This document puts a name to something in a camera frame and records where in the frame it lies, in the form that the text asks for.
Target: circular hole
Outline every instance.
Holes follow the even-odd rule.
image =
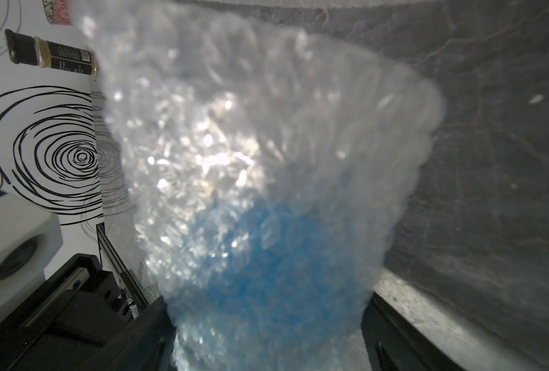
[[[11,277],[31,260],[37,250],[37,246],[42,240],[41,237],[41,235],[31,237],[8,254],[6,259],[0,264],[0,281]]]

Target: barcode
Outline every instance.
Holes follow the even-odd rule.
[[[88,51],[83,49],[80,49],[80,51],[81,51],[81,58],[83,59],[83,61],[91,63],[91,57],[89,56]]]

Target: black metal frame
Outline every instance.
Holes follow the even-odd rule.
[[[148,300],[144,296],[143,291],[140,289],[140,285],[138,284],[136,278],[123,263],[122,259],[116,252],[116,249],[114,249],[114,246],[107,238],[104,223],[99,223],[97,225],[97,241],[99,241],[99,256],[101,256],[101,251],[105,253],[115,273],[122,279],[124,286],[126,286],[124,289],[134,300],[138,310],[142,312],[148,307]]]
[[[160,297],[76,371],[175,371],[169,364],[175,330]]]
[[[377,293],[363,313],[361,331],[369,362],[382,371],[464,371]]]
[[[101,264],[96,256],[76,254],[0,323],[0,370],[11,370],[75,297],[77,290],[63,292],[32,324],[23,326],[40,304],[79,268],[93,275],[101,271]]]

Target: red pattern object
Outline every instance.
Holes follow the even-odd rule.
[[[72,0],[43,0],[43,9],[50,24],[72,24],[70,5]]]

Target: spiral pattern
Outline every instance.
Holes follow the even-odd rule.
[[[90,94],[64,87],[1,94],[0,188],[55,212],[62,225],[102,216],[91,111]]]

